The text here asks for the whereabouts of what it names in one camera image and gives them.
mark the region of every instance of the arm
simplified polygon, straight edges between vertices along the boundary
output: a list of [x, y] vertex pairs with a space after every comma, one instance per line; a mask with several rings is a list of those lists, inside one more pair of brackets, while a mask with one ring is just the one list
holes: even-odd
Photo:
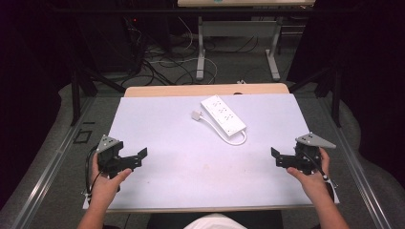
[[124, 181], [131, 172], [131, 169], [126, 169], [113, 179], [107, 178], [108, 175], [104, 174], [100, 174], [100, 176], [97, 177], [97, 154], [93, 156], [92, 181], [96, 180], [96, 182], [92, 188], [92, 201], [77, 228], [100, 229], [103, 227], [105, 213], [116, 196], [119, 184]]
[[[320, 148], [320, 152], [322, 170], [329, 176], [330, 158], [324, 149]], [[315, 206], [322, 229], [349, 228], [349, 225], [330, 198], [325, 181], [319, 172], [306, 176], [295, 168], [288, 168], [287, 171], [301, 182], [304, 192]]]

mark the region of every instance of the power strip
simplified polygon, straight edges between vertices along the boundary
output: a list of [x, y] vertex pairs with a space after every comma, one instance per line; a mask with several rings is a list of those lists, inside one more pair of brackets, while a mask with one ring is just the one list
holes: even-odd
[[243, 121], [217, 95], [203, 100], [201, 104], [228, 136], [246, 129]]

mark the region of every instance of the desk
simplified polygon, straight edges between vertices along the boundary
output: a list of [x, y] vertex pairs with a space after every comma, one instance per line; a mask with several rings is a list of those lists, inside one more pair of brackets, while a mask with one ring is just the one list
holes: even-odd
[[[310, 6], [315, 0], [179, 0], [180, 7], [205, 8], [205, 7], [286, 7]], [[266, 58], [270, 67], [273, 80], [279, 81], [280, 74], [274, 60], [283, 17], [276, 21], [203, 21], [199, 17], [199, 59], [196, 78], [203, 79], [205, 49], [203, 38], [205, 36], [257, 36], [272, 37], [271, 46], [266, 50]]]
[[[224, 143], [207, 125], [191, 118], [191, 112], [200, 109], [200, 102], [212, 94], [220, 94], [246, 124], [244, 145]], [[121, 184], [109, 212], [311, 206], [301, 184], [276, 167], [270, 154], [274, 147], [293, 155], [295, 137], [308, 132], [294, 95], [283, 84], [128, 89], [109, 136], [124, 142], [121, 156], [148, 147], [148, 157]]]

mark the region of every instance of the person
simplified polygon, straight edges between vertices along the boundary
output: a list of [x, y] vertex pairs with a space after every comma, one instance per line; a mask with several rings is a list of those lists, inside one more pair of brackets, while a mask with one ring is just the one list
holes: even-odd
[[[319, 149], [322, 157], [322, 170], [327, 176], [329, 176], [330, 157], [324, 149]], [[96, 159], [97, 154], [93, 157], [93, 172], [98, 171]], [[349, 228], [349, 225], [346, 223], [333, 200], [330, 198], [325, 181], [319, 172], [307, 176], [292, 167], [287, 168], [287, 172], [301, 182], [304, 192], [315, 207], [322, 229]], [[117, 187], [130, 174], [131, 170], [126, 169], [113, 179], [109, 179], [103, 174], [96, 179], [97, 174], [92, 173], [92, 180], [96, 179], [92, 190], [92, 200], [77, 228], [99, 229], [103, 227], [105, 213], [116, 195]], [[201, 227], [201, 225], [207, 226], [209, 224], [212, 225], [212, 223], [218, 223], [223, 226], [222, 228], [244, 228], [243, 225], [240, 225], [232, 219], [227, 219], [218, 214], [197, 219], [196, 221], [191, 222], [186, 228], [209, 228]]]

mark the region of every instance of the hand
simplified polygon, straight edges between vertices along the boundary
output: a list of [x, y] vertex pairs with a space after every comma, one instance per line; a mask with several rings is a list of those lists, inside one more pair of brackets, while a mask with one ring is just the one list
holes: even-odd
[[[322, 158], [322, 170], [327, 176], [329, 176], [330, 158], [324, 149], [319, 148], [319, 151]], [[321, 201], [321, 199], [324, 199], [324, 197], [328, 197], [330, 199], [327, 186], [319, 171], [307, 176], [298, 171], [296, 168], [290, 167], [287, 168], [287, 172], [301, 182], [304, 192], [307, 194], [312, 203], [316, 204], [317, 201]]]
[[126, 169], [116, 175], [113, 179], [108, 178], [108, 174], [100, 174], [98, 177], [98, 164], [97, 156], [93, 156], [92, 166], [92, 182], [95, 184], [92, 187], [92, 201], [91, 204], [96, 204], [98, 208], [107, 210], [110, 203], [116, 196], [119, 184], [124, 181], [131, 173], [131, 169]]

